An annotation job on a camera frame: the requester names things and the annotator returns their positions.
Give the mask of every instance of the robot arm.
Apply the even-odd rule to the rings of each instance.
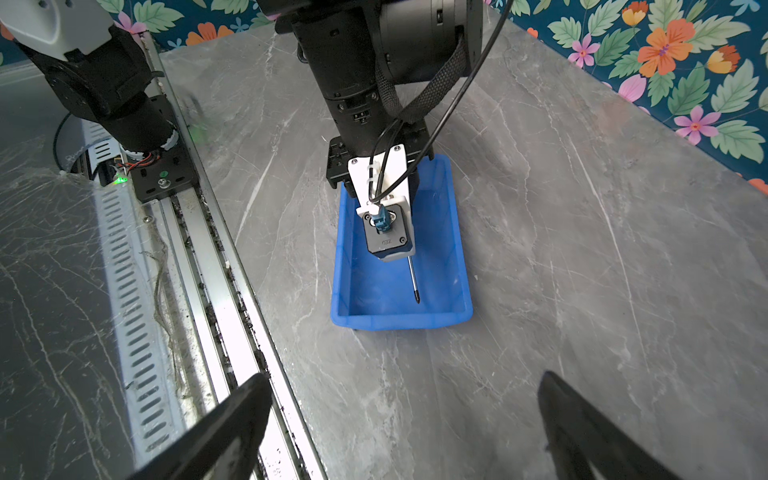
[[[424,117],[475,67],[479,0],[261,0],[293,33],[339,129],[326,177],[357,196],[369,252],[389,262],[415,253],[411,204],[419,156],[432,156]],[[429,81],[405,108],[395,84]]]
[[[129,155],[176,144],[174,126],[144,93],[153,78],[144,52],[96,1],[0,2],[0,21],[65,108],[101,124]]]

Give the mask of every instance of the black cable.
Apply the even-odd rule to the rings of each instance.
[[[382,167],[381,167],[381,170],[379,170],[379,179],[376,181],[377,196],[382,193],[382,185],[384,184],[384,170],[386,169],[386,161],[389,158],[389,151],[392,150],[392,144],[395,143],[395,139],[400,134],[400,131],[402,130],[403,125],[404,125],[404,122],[400,122],[400,125],[397,126],[395,133],[392,134],[392,136],[389,138],[389,143],[387,144],[386,149],[384,150],[384,160],[382,160]]]
[[[301,63],[309,63],[309,61],[304,56],[304,49],[301,48],[301,44],[297,41],[296,42],[296,57],[299,59]]]
[[[64,116],[64,118],[61,119],[61,122],[58,124],[58,128],[56,129],[56,133],[53,136],[53,159],[56,162],[56,166],[59,170],[64,170],[64,167],[62,167],[61,162],[58,161],[58,153],[56,152],[56,145],[58,144],[58,135],[61,133],[61,129],[64,127],[64,123],[67,121],[67,119],[72,114],[67,112],[67,114]]]
[[[498,38],[498,34],[502,32],[502,27],[504,26],[504,22],[507,21],[507,17],[509,16],[509,12],[512,8],[512,3],[514,3],[514,1],[515,0],[507,0],[506,5],[504,5],[504,11],[502,12],[502,17],[498,20],[496,27],[493,29],[493,32],[491,33],[491,36],[488,38],[488,44],[485,46],[485,49],[480,54],[480,59],[478,59],[478,62],[477,64],[475,64],[475,67],[472,69],[472,71],[469,72],[469,75],[467,75],[467,79],[464,81],[464,84],[462,84],[462,87],[458,90],[458,94],[456,94],[455,98],[453,99],[450,106],[448,107],[448,110],[445,111],[445,113],[442,115],[442,118],[437,123],[437,126],[435,127],[435,131],[432,132],[432,135],[429,136],[429,140],[427,140],[427,143],[424,145],[424,148],[422,148],[422,150],[419,152],[419,156],[416,157],[416,160],[408,166],[408,169],[406,169],[405,173],[400,175],[400,177],[397,180],[395,180],[395,182],[392,185],[390,185],[382,193],[372,198],[370,200],[371,203],[377,204],[378,202],[380,202],[381,199],[383,199],[384,197],[392,193],[392,191],[395,190],[398,185],[400,185],[403,181],[405,181],[405,179],[408,178],[408,176],[416,170],[416,167],[418,167],[419,162],[422,161],[422,159],[424,158],[424,155],[426,155],[426,153],[429,151],[429,148],[432,146],[433,143],[435,143],[435,139],[440,133],[440,130],[442,130],[442,128],[445,126],[446,121],[448,121],[448,118],[456,109],[456,105],[458,105],[462,97],[464,97],[464,93],[466,93],[466,91],[469,89],[469,85],[472,83],[472,80],[474,80],[475,76],[477,76],[478,71],[480,70],[480,67],[485,61],[485,58],[488,57],[488,53],[490,53],[491,51],[491,47],[493,47],[493,44],[496,43],[496,38]]]
[[[390,123],[389,125],[387,125],[387,127],[384,129],[384,131],[382,131],[382,133],[380,133],[380,134],[379,134],[379,138],[376,138],[376,142],[373,144],[373,148],[371,149],[371,155],[370,155],[370,158],[368,159],[368,168],[369,168],[369,171],[370,171],[370,168],[373,166],[373,158],[374,158],[374,157],[375,157],[375,155],[376,155],[376,148],[379,146],[379,143],[381,143],[381,140],[384,138],[384,135],[386,135],[386,133],[387,133],[388,131],[390,131],[390,130],[392,129],[392,127],[394,127],[395,125],[397,125],[397,124],[398,124],[398,122],[402,123],[402,121],[401,121],[400,119],[398,119],[398,118],[396,118],[395,120],[393,120],[393,121],[392,121],[392,123]],[[373,183],[371,182],[371,179],[372,179],[372,177],[371,177],[371,176],[370,176],[370,174],[369,174],[369,176],[368,176],[368,180],[369,180],[369,182],[368,182],[368,198],[369,198],[369,199],[370,199],[371,197],[373,197],[373,195],[374,195],[374,193],[375,193],[375,192],[374,192],[374,190],[372,189],[372,185],[373,185]]]

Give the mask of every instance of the red wire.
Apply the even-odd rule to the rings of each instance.
[[[136,162],[135,164],[131,164],[130,167],[128,167],[128,170],[125,173],[126,174],[130,173],[131,170],[133,170],[135,167],[148,167],[149,165],[152,165],[152,162],[145,163],[150,158],[152,158],[152,154],[147,155],[144,159],[142,159],[141,161]]]

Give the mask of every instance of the pink flower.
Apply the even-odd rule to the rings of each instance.
[[[120,23],[115,22],[114,24],[117,25],[118,28],[122,28],[123,30],[130,33],[136,43],[141,45],[139,34],[147,31],[147,26],[142,22],[131,23],[131,19],[128,17],[128,15],[125,14],[125,12],[120,12],[118,15],[118,20],[120,20]]]
[[[579,68],[584,68],[584,64],[587,64],[588,67],[594,65],[594,57],[590,54],[595,53],[600,48],[599,43],[589,45],[590,42],[592,42],[591,34],[587,33],[584,36],[583,42],[584,43],[582,44],[579,40],[574,40],[573,48],[576,52],[568,56],[568,60],[570,60],[571,63],[576,62],[576,65],[578,65]]]
[[[648,83],[643,75],[637,74],[621,82],[619,86],[619,96],[626,101],[634,103],[645,93],[645,85]]]
[[[684,127],[676,130],[677,134],[681,137],[688,137],[688,141],[694,145],[701,141],[701,135],[707,137],[714,137],[719,132],[717,127],[712,127],[711,124],[720,118],[720,112],[714,111],[712,113],[704,114],[704,109],[701,105],[697,105],[690,111],[690,118],[688,117],[675,117],[674,123]]]

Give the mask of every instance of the blue plastic tray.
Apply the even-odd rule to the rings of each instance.
[[[419,164],[421,184],[413,207],[413,267],[422,302],[413,298],[408,260],[384,263],[368,252],[357,199],[342,190],[331,319],[362,330],[431,329],[472,318],[453,194],[451,161],[445,155]]]

